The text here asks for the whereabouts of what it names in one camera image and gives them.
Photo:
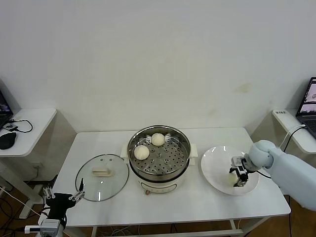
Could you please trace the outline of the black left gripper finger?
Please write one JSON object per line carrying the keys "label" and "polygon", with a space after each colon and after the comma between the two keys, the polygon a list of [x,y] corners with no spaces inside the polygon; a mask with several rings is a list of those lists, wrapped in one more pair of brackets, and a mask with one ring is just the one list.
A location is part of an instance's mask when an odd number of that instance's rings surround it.
{"label": "black left gripper finger", "polygon": [[71,200],[71,201],[81,200],[85,195],[85,191],[83,189],[84,189],[84,182],[83,182],[83,178],[82,178],[81,182],[80,182],[79,190],[74,195],[70,196],[69,200]]}
{"label": "black left gripper finger", "polygon": [[49,184],[47,184],[44,188],[43,191],[45,193],[46,199],[54,199],[55,198],[55,194],[53,192],[53,182],[50,182]]}

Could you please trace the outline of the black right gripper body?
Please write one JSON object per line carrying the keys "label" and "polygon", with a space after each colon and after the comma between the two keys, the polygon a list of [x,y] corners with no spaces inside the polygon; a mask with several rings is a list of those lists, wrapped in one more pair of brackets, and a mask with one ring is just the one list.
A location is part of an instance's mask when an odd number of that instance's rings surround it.
{"label": "black right gripper body", "polygon": [[237,169],[240,177],[248,177],[248,171],[245,166],[245,159],[241,158],[238,162]]}

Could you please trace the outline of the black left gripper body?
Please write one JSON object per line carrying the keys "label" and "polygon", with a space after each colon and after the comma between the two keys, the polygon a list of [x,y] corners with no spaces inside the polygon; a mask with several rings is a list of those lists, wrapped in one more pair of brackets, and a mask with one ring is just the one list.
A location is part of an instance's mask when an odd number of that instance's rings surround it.
{"label": "black left gripper body", "polygon": [[54,196],[55,198],[51,197],[46,201],[50,207],[48,218],[62,220],[65,218],[67,210],[74,207],[74,201],[69,199],[71,194],[56,193]]}

